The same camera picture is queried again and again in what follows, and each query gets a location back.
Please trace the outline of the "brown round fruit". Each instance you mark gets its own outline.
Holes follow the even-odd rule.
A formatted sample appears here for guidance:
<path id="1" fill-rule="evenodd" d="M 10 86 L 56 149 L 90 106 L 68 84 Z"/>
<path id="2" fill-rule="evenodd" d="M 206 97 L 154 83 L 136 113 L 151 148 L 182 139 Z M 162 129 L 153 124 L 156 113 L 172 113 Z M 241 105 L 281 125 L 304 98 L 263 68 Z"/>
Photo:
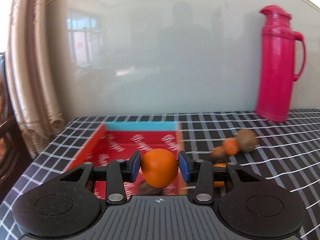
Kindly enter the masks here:
<path id="1" fill-rule="evenodd" d="M 217 147 L 213 148 L 213 150 L 210 154 L 210 159 L 213 162 L 221 161 L 221 160 L 225 159 L 225 157 L 226 157 L 225 151 L 222 146 L 217 146 Z"/>

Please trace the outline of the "black white grid tablecloth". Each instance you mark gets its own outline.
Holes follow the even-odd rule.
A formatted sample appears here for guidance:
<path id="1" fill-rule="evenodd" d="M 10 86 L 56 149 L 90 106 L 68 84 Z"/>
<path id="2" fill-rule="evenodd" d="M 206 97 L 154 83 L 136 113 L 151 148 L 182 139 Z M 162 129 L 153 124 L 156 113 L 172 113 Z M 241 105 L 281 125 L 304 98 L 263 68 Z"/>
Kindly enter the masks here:
<path id="1" fill-rule="evenodd" d="M 102 122 L 178 121 L 185 151 L 206 158 L 223 139 L 248 128 L 258 136 L 252 153 L 237 154 L 231 161 L 249 166 L 255 173 L 297 192 L 306 205 L 302 239 L 319 239 L 319 109 L 295 109 L 279 124 L 253 112 L 115 115 L 78 117 L 29 165 L 1 203 L 1 239 L 19 239 L 12 206 L 24 192 L 61 174 L 77 150 Z"/>

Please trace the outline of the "pink thermos flask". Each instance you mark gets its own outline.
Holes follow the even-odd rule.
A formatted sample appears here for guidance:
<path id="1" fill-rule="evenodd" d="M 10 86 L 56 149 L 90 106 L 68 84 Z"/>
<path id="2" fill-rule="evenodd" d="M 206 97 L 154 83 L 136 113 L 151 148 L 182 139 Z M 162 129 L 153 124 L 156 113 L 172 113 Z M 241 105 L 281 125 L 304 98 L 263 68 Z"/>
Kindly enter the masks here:
<path id="1" fill-rule="evenodd" d="M 306 45 L 302 33 L 290 27 L 291 14 L 278 5 L 260 10 L 266 21 L 261 29 L 261 72 L 255 112 L 272 122 L 287 120 L 293 83 L 306 64 Z M 295 73 L 295 42 L 303 48 L 302 66 Z"/>

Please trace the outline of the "dark brown passion fruit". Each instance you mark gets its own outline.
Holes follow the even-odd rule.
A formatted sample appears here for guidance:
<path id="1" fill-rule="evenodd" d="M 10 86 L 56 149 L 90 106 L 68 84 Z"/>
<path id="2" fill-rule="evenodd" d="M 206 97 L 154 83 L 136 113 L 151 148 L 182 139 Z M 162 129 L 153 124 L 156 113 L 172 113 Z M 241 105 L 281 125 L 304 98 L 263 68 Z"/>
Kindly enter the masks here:
<path id="1" fill-rule="evenodd" d="M 139 182 L 138 186 L 138 194 L 142 196 L 162 196 L 163 189 L 153 187 L 146 182 L 146 180 L 142 180 Z"/>

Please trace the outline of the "beige lace curtain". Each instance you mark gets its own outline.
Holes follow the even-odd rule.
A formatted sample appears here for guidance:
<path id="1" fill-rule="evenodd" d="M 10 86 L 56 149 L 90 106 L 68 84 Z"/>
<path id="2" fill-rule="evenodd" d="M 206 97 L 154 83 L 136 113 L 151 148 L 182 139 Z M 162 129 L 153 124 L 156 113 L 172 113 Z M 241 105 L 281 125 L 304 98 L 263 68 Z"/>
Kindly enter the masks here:
<path id="1" fill-rule="evenodd" d="M 50 72 L 45 0 L 12 0 L 6 75 L 14 114 L 32 158 L 65 126 Z"/>

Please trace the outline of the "brown kiwi fruit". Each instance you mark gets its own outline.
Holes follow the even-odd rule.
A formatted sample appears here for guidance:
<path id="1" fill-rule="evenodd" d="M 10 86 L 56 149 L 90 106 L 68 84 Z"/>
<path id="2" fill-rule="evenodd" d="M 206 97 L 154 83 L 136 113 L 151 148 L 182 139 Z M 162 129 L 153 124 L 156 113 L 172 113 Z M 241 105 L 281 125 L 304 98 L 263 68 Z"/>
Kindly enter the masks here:
<path id="1" fill-rule="evenodd" d="M 252 152 L 258 145 L 256 134 L 250 129 L 239 130 L 236 139 L 242 152 Z"/>

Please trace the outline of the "red cardboard tray box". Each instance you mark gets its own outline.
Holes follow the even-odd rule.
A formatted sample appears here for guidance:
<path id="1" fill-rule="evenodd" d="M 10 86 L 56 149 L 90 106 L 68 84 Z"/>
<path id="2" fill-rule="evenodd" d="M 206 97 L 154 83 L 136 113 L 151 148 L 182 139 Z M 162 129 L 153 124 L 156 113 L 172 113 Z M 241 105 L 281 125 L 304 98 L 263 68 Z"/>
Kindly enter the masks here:
<path id="1" fill-rule="evenodd" d="M 178 122 L 105 122 L 86 139 L 66 170 L 86 161 L 106 166 L 117 159 L 129 159 L 139 150 L 142 155 L 163 148 L 177 157 L 184 149 L 181 124 Z"/>

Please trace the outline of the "dark wooden sofa chair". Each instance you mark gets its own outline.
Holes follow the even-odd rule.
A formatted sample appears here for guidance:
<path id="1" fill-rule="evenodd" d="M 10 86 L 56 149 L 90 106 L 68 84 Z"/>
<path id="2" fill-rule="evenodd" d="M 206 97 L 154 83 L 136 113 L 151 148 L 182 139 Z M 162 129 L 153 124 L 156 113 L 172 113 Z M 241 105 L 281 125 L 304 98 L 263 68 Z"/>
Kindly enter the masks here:
<path id="1" fill-rule="evenodd" d="M 1 200 L 4 200 L 32 160 L 12 108 L 5 73 L 5 55 L 1 53 Z"/>

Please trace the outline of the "orange mandarin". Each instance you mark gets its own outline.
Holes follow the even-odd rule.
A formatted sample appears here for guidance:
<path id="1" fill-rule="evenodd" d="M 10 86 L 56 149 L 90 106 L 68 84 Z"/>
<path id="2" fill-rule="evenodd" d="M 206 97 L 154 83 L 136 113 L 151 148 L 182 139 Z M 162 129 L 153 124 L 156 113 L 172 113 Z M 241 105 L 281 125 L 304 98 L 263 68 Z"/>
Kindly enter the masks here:
<path id="1" fill-rule="evenodd" d="M 225 155 L 233 156 L 239 152 L 239 143 L 236 138 L 227 138 L 222 142 L 222 148 Z"/>
<path id="2" fill-rule="evenodd" d="M 141 170 L 150 186 L 163 189 L 176 179 L 178 163 L 169 150 L 157 148 L 143 155 Z"/>

